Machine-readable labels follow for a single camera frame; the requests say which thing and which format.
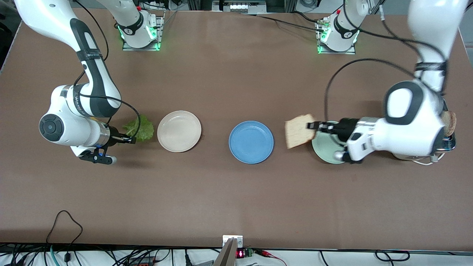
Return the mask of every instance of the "brown table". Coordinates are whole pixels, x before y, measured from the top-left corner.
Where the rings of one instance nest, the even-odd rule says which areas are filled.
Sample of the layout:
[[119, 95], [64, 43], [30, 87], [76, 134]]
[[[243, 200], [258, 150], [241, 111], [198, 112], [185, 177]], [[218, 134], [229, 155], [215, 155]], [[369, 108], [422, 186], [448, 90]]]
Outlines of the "brown table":
[[[76, 12], [105, 53], [93, 21]], [[81, 65], [68, 46], [22, 25], [0, 75], [0, 241], [43, 242], [67, 209], [84, 226], [82, 243], [219, 246], [223, 234], [242, 234], [246, 245], [268, 248], [473, 250], [473, 71], [460, 36], [446, 95], [458, 118], [453, 152], [429, 167], [387, 152], [361, 165], [328, 165], [310, 145], [287, 150], [284, 121], [322, 118], [325, 86], [348, 61], [376, 57], [413, 69], [416, 56], [401, 43], [362, 34], [356, 55], [324, 55], [304, 29], [179, 12], [160, 52], [122, 52], [110, 13], [92, 12], [108, 37], [106, 63], [122, 98], [155, 126], [172, 111], [192, 112], [202, 138], [185, 153], [166, 151], [156, 137], [114, 146], [114, 166], [81, 161], [44, 140], [37, 127], [51, 92], [73, 83]], [[272, 16], [310, 26], [295, 14]], [[410, 36], [405, 16], [387, 22]], [[385, 32], [379, 16], [363, 25]], [[387, 89], [407, 79], [385, 65], [357, 63], [334, 82], [329, 118], [380, 116]], [[112, 125], [134, 118], [123, 106]], [[228, 149], [230, 131], [245, 120], [274, 135], [272, 155], [258, 165]], [[70, 242], [77, 232], [63, 216], [52, 241]]]

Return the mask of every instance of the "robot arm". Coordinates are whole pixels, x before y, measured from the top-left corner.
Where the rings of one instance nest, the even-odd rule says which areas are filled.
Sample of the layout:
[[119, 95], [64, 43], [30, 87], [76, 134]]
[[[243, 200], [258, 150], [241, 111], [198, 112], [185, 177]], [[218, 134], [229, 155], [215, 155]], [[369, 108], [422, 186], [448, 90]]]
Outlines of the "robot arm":
[[325, 32], [320, 41], [333, 51], [347, 51], [359, 34], [359, 30], [349, 23], [347, 17], [359, 27], [368, 13], [367, 0], [346, 0], [345, 7], [340, 12], [324, 18], [324, 21], [328, 21], [328, 27], [322, 27]]
[[[137, 20], [143, 20], [143, 15], [134, 5], [130, 5], [131, 0], [100, 2], [110, 8], [117, 21], [125, 24], [124, 28], [132, 28], [132, 25], [140, 24]], [[75, 16], [68, 0], [16, 0], [16, 5], [23, 21], [30, 28], [67, 44], [76, 52], [89, 80], [89, 83], [62, 85], [54, 89], [50, 108], [39, 123], [41, 135], [50, 142], [70, 146], [82, 160], [115, 163], [114, 157], [106, 156], [107, 148], [118, 142], [133, 144], [136, 140], [92, 119], [113, 116], [120, 107], [121, 103], [117, 100], [121, 100], [121, 96], [110, 78], [91, 31]], [[145, 26], [146, 23], [142, 22], [140, 28]], [[140, 28], [128, 35], [129, 40], [145, 46], [151, 37], [146, 35], [144, 38]]]
[[[347, 143], [337, 151], [338, 160], [361, 163], [373, 151], [389, 151], [405, 156], [430, 156], [444, 137], [440, 116], [444, 100], [440, 92], [444, 83], [444, 62], [448, 59], [458, 26], [468, 0], [412, 0], [408, 22], [415, 39], [437, 47], [419, 46], [424, 62], [416, 65], [419, 80], [403, 81], [392, 86], [384, 100], [384, 118], [343, 118], [338, 124], [309, 124], [322, 132], [336, 134]], [[438, 20], [449, 18], [449, 23]]]

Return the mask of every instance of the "metal bracket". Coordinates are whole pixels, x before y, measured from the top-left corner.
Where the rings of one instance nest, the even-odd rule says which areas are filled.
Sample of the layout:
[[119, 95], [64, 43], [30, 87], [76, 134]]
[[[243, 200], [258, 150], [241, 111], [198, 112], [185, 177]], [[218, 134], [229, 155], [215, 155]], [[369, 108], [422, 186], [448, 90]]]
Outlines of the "metal bracket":
[[223, 235], [222, 237], [222, 247], [228, 241], [228, 239], [235, 238], [237, 240], [238, 248], [243, 247], [243, 236], [236, 236], [236, 235]]

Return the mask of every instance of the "black cable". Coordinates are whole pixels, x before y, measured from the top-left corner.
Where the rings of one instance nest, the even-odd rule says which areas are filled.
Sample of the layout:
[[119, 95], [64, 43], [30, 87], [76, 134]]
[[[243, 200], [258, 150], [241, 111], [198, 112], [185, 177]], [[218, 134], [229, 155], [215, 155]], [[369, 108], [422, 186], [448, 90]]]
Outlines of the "black cable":
[[[386, 20], [384, 20], [384, 19], [381, 20], [381, 23], [383, 24], [385, 30], [386, 30], [390, 35], [392, 35], [393, 37], [399, 38], [399, 36], [398, 36], [396, 33], [394, 33], [394, 32], [388, 27], [388, 25], [386, 24]], [[419, 50], [417, 49], [417, 47], [415, 47], [414, 45], [412, 45], [412, 44], [410, 44], [410, 43], [408, 43], [408, 42], [406, 42], [406, 41], [403, 41], [403, 40], [400, 40], [400, 42], [403, 43], [404, 45], [406, 45], [407, 47], [411, 48], [411, 49], [417, 54], [417, 56], [420, 58], [420, 61], [421, 61], [421, 62], [424, 62], [424, 61], [425, 61], [425, 60], [424, 60], [424, 56], [419, 52]], [[424, 71], [420, 71], [420, 76], [419, 76], [419, 78], [421, 79], [421, 78], [423, 77], [423, 75], [424, 75]]]
[[108, 49], [108, 41], [107, 41], [107, 37], [105, 37], [105, 33], [104, 31], [102, 30], [102, 27], [100, 26], [100, 24], [98, 23], [98, 21], [95, 19], [94, 15], [92, 15], [92, 13], [90, 13], [90, 11], [84, 7], [80, 2], [79, 0], [73, 0], [74, 2], [78, 3], [91, 17], [92, 19], [95, 21], [95, 24], [97, 24], [97, 27], [98, 29], [100, 30], [100, 32], [102, 33], [102, 36], [104, 37], [104, 40], [105, 40], [105, 45], [107, 47], [107, 53], [105, 54], [105, 58], [104, 58], [104, 61], [107, 60], [108, 58], [108, 52], [109, 52], [109, 49]]
[[335, 13], [335, 12], [337, 12], [337, 10], [341, 9], [342, 7], [343, 7], [343, 4], [342, 4], [341, 6], [339, 6], [337, 9], [335, 9], [335, 11], [332, 12], [332, 14]]
[[[73, 0], [74, 2], [78, 3], [91, 17], [92, 19], [95, 21], [95, 24], [97, 24], [97, 27], [98, 29], [100, 30], [100, 33], [102, 33], [102, 36], [105, 40], [105, 45], [106, 45], [106, 48], [107, 48], [107, 52], [105, 54], [105, 58], [104, 58], [104, 61], [107, 60], [108, 58], [108, 54], [109, 54], [109, 47], [108, 47], [108, 40], [107, 40], [107, 37], [105, 36], [105, 33], [104, 31], [102, 30], [102, 27], [100, 26], [100, 24], [98, 23], [98, 21], [95, 19], [94, 15], [92, 15], [92, 13], [90, 13], [90, 11], [84, 7], [84, 5], [82, 5], [79, 0]], [[76, 79], [76, 81], [74, 82], [74, 86], [77, 85], [77, 83], [79, 82], [79, 80], [84, 76], [86, 72], [83, 70], [82, 73], [79, 75], [79, 77]]]
[[169, 8], [166, 8], [166, 7], [160, 7], [160, 6], [155, 6], [155, 5], [151, 5], [151, 4], [148, 4], [147, 2], [143, 2], [147, 5], [149, 5], [150, 7], [155, 7], [155, 8], [160, 8], [160, 9], [166, 9], [166, 10], [169, 10]]
[[324, 258], [324, 254], [322, 253], [321, 250], [319, 250], [319, 252], [320, 252], [320, 256], [322, 257], [322, 260], [324, 261], [325, 266], [328, 266], [328, 263], [327, 263], [327, 261], [326, 261], [325, 258]]
[[77, 252], [74, 251], [74, 255], [76, 256], [77, 263], [79, 263], [79, 266], [82, 266], [82, 263], [79, 260], [79, 257], [77, 256]]
[[112, 266], [120, 266], [122, 264], [125, 263], [125, 261], [127, 261], [127, 263], [129, 264], [130, 262], [130, 258], [145, 251], [145, 249], [135, 249], [133, 250], [130, 254], [124, 256], [123, 258], [119, 259], [118, 262], [115, 262]]
[[[333, 76], [330, 78], [328, 84], [327, 84], [327, 87], [325, 88], [325, 96], [324, 96], [324, 119], [325, 121], [329, 121], [328, 120], [328, 93], [329, 93], [329, 90], [330, 90], [330, 86], [332, 85], [332, 82], [333, 80], [335, 79], [335, 77], [337, 76], [338, 73], [340, 73], [344, 68], [346, 68], [347, 66], [353, 64], [353, 63], [356, 63], [356, 62], [362, 62], [362, 61], [373, 61], [373, 62], [379, 62], [379, 63], [383, 63], [383, 64], [386, 64], [386, 65], [389, 65], [393, 68], [396, 68], [397, 70], [409, 75], [410, 77], [414, 78], [414, 79], [417, 79], [415, 77], [415, 75], [410, 72], [409, 70], [405, 69], [404, 67], [402, 66], [399, 66], [393, 62], [390, 62], [390, 61], [387, 61], [387, 60], [383, 60], [383, 59], [378, 59], [378, 58], [361, 58], [361, 59], [356, 59], [356, 60], [353, 60], [351, 62], [348, 62], [346, 64], [344, 64], [341, 68], [339, 68], [335, 74], [333, 74]], [[427, 84], [425, 84], [423, 81], [421, 81], [423, 85], [425, 85], [428, 89], [432, 90], [432, 88], [430, 88]]]
[[348, 18], [348, 16], [346, 15], [346, 12], [345, 12], [345, 1], [346, 0], [343, 0], [343, 11], [345, 13], [345, 17], [347, 18], [347, 21], [350, 23], [350, 25], [352, 27], [354, 27], [355, 29], [359, 30], [360, 32], [363, 32], [363, 33], [366, 33], [368, 35], [372, 35], [372, 36], [376, 36], [376, 37], [380, 37], [380, 38], [385, 38], [385, 39], [391, 39], [391, 40], [397, 40], [397, 41], [406, 41], [406, 42], [410, 42], [410, 43], [415, 43], [415, 44], [421, 44], [421, 45], [424, 45], [424, 46], [427, 46], [429, 48], [431, 48], [432, 50], [434, 50], [435, 52], [437, 52], [441, 57], [442, 59], [446, 62], [447, 61], [447, 57], [443, 54], [443, 52], [438, 49], [436, 46], [433, 46], [431, 44], [428, 44], [426, 42], [421, 42], [421, 41], [417, 41], [417, 40], [414, 40], [414, 39], [407, 39], [407, 38], [400, 38], [400, 37], [392, 37], [392, 36], [388, 36], [388, 35], [382, 35], [382, 34], [377, 34], [377, 33], [374, 33], [374, 32], [370, 32], [370, 31], [367, 31], [367, 30], [364, 30], [362, 29], [361, 27], [357, 27], [353, 24], [353, 22], [350, 20], [350, 18]]
[[129, 140], [136, 137], [136, 135], [138, 134], [138, 131], [140, 130], [140, 127], [141, 127], [141, 117], [140, 117], [140, 113], [138, 113], [138, 111], [133, 107], [131, 106], [129, 103], [123, 101], [123, 100], [120, 100], [120, 99], [117, 99], [117, 98], [114, 98], [114, 97], [110, 97], [110, 96], [100, 96], [100, 95], [85, 95], [85, 94], [82, 94], [79, 92], [79, 96], [82, 96], [82, 97], [87, 97], [87, 98], [101, 98], [101, 99], [110, 99], [110, 100], [114, 100], [114, 101], [117, 101], [117, 102], [121, 102], [122, 104], [128, 106], [129, 108], [131, 108], [135, 113], [136, 113], [136, 116], [138, 117], [138, 127], [136, 128], [136, 131], [135, 133], [133, 134], [133, 136], [131, 136], [130, 138], [128, 138]]
[[112, 117], [109, 117], [107, 120], [107, 123], [105, 123], [105, 127], [108, 127], [108, 124], [110, 124], [110, 121], [112, 120]]
[[[378, 256], [378, 252], [383, 253], [383, 254], [386, 256], [387, 259], [380, 258], [380, 257]], [[403, 262], [403, 261], [407, 261], [407, 260], [409, 260], [409, 259], [411, 258], [411, 254], [409, 253], [409, 251], [400, 251], [400, 252], [396, 252], [396, 253], [407, 254], [407, 257], [406, 257], [406, 258], [401, 258], [401, 259], [392, 259], [386, 251], [380, 250], [380, 249], [378, 249], [378, 250], [375, 251], [375, 256], [376, 256], [376, 258], [379, 259], [380, 261], [390, 262], [390, 263], [391, 263], [391, 266], [394, 266], [394, 262]]]
[[47, 250], [46, 247], [47, 246], [44, 247], [44, 253], [43, 253], [43, 255], [44, 255], [44, 265], [48, 266], [48, 262], [46, 261], [46, 250]]
[[50, 243], [49, 243], [49, 237], [51, 236], [51, 234], [52, 234], [52, 232], [53, 232], [53, 230], [54, 230], [54, 227], [56, 226], [56, 223], [57, 223], [57, 221], [58, 221], [59, 215], [60, 215], [61, 213], [67, 213], [67, 215], [69, 215], [69, 218], [70, 218], [76, 225], [78, 225], [78, 226], [80, 227], [80, 232], [79, 232], [79, 234], [78, 234], [78, 235], [76, 236], [76, 238], [74, 238], [74, 240], [72, 240], [72, 242], [69, 244], [69, 246], [71, 246], [71, 245], [80, 237], [80, 235], [82, 234], [84, 228], [83, 228], [82, 225], [80, 225], [80, 223], [78, 223], [78, 222], [72, 217], [72, 215], [71, 215], [68, 211], [66, 211], [66, 210], [59, 211], [58, 214], [56, 215], [56, 219], [54, 219], [53, 227], [51, 227], [51, 230], [49, 231], [48, 236], [46, 237], [46, 244], [50, 244]]
[[36, 256], [39, 254], [39, 252], [40, 252], [40, 251], [38, 250], [38, 251], [35, 253], [35, 255], [34, 255], [33, 258], [31, 259], [31, 261], [30, 261], [26, 266], [31, 266], [31, 265], [33, 265], [33, 262], [35, 261], [35, 258], [36, 258]]
[[301, 15], [305, 20], [310, 21], [310, 22], [313, 22], [313, 23], [317, 23], [318, 20], [321, 20], [321, 18], [320, 18], [320, 19], [311, 19], [311, 18], [307, 17], [304, 13], [299, 12], [299, 11], [293, 11], [293, 12], [291, 12], [291, 13], [295, 13], [295, 14]]
[[302, 25], [290, 23], [290, 22], [287, 22], [287, 21], [279, 20], [279, 19], [276, 19], [276, 18], [269, 18], [269, 17], [263, 17], [263, 16], [257, 16], [257, 17], [258, 17], [258, 18], [265, 18], [265, 19], [274, 20], [274, 21], [276, 21], [276, 22], [281, 22], [281, 23], [284, 23], [284, 24], [287, 24], [287, 25], [291, 25], [291, 26], [294, 26], [294, 27], [299, 27], [299, 28], [310, 29], [310, 30], [314, 30], [314, 31], [318, 31], [318, 32], [323, 32], [323, 30], [321, 30], [321, 29], [316, 29], [316, 28], [311, 28], [311, 27], [307, 27], [307, 26], [302, 26]]
[[167, 251], [167, 254], [166, 254], [166, 256], [164, 256], [164, 258], [159, 259], [159, 260], [156, 260], [156, 255], [158, 254], [158, 252], [159, 252], [159, 250], [156, 251], [156, 254], [154, 255], [154, 262], [155, 262], [155, 263], [156, 263], [156, 262], [161, 262], [161, 261], [165, 260], [165, 259], [167, 258], [167, 256], [169, 256], [169, 253], [171, 253], [171, 249], [169, 249], [169, 250]]
[[13, 249], [11, 250], [11, 261], [10, 265], [14, 266], [17, 263], [17, 255], [15, 254], [15, 249], [17, 248], [17, 245], [15, 244], [13, 246]]
[[118, 263], [118, 260], [116, 259], [115, 254], [114, 254], [114, 252], [113, 252], [112, 250], [110, 250], [110, 252], [112, 253], [112, 254], [110, 255], [106, 249], [103, 249], [103, 248], [101, 248], [101, 247], [99, 247], [99, 246], [96, 246], [96, 245], [93, 245], [93, 247], [96, 247], [96, 248], [98, 248], [100, 251], [105, 252], [110, 258], [112, 258], [116, 263]]

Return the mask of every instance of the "bread slice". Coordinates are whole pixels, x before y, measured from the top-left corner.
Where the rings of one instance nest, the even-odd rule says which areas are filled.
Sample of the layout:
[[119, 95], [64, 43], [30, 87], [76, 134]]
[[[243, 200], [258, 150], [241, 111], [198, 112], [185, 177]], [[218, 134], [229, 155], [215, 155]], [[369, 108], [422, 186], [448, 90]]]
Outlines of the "bread slice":
[[307, 143], [315, 138], [315, 130], [307, 129], [307, 123], [312, 123], [315, 118], [311, 114], [299, 115], [286, 121], [286, 146], [288, 149]]
[[452, 111], [443, 111], [441, 118], [442, 122], [445, 124], [445, 136], [449, 137], [455, 131], [456, 115]]

